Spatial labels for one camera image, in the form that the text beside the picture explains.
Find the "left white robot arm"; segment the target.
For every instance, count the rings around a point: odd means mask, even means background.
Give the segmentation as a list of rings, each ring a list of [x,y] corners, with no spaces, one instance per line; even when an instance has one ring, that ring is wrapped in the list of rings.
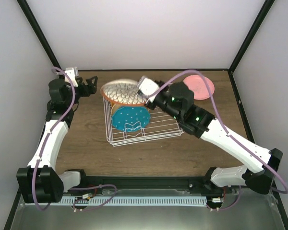
[[[27,204],[57,203],[71,188],[82,194],[88,189],[83,169],[56,173],[55,166],[64,137],[68,133],[74,111],[81,97],[96,93],[97,76],[76,80],[77,87],[71,88],[64,79],[58,78],[48,84],[50,101],[42,138],[31,161],[25,168],[19,168],[16,178],[20,192]]]

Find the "flower pattern brown-rim plate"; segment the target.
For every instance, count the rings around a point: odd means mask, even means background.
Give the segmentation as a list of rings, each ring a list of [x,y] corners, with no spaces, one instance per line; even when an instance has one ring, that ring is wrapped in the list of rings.
[[[142,106],[145,99],[138,94],[138,82],[131,79],[119,79],[107,82],[101,87],[101,95],[113,104],[124,106]]]

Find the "teal dotted plate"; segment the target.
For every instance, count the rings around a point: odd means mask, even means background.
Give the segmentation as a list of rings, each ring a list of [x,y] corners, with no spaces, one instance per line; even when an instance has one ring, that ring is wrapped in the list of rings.
[[[145,107],[120,107],[112,115],[112,125],[119,131],[137,132],[150,121],[150,113]]]

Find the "pink bear plate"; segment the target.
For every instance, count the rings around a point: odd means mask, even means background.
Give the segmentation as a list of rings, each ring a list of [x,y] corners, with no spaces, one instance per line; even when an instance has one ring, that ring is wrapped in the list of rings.
[[[194,93],[194,100],[210,98],[208,89],[199,75],[190,75],[183,80],[184,84]]]

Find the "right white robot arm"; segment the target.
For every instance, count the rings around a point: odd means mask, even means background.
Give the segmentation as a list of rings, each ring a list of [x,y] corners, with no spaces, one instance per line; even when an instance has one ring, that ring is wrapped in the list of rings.
[[[194,93],[183,82],[160,89],[162,81],[145,79],[138,85],[139,93],[147,98],[150,109],[159,107],[173,117],[184,132],[210,142],[240,162],[242,166],[231,168],[211,167],[205,175],[204,189],[215,193],[224,186],[247,186],[249,189],[266,195],[271,188],[283,153],[274,148],[260,147],[229,128],[223,128],[212,113],[194,105]]]

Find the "beige bear plate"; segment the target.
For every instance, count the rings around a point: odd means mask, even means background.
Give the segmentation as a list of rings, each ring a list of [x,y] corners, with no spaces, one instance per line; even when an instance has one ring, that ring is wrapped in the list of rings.
[[[118,109],[120,109],[122,105],[120,104],[113,104],[111,107],[111,115],[115,115]]]

